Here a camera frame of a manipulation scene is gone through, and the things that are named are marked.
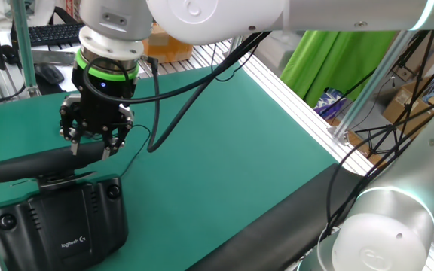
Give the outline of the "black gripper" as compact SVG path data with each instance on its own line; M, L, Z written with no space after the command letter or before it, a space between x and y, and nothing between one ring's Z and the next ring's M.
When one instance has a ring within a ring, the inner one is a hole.
M89 74L88 78L97 90L115 98L130 98L135 91L133 80L124 77L116 81ZM77 91L67 95L60 106L63 138L71 142L71 152L77 155L81 132L102 132L102 160L106 160L118 152L133 128L133 112L127 103L110 102L92 93L84 83L82 69L72 71L72 83Z

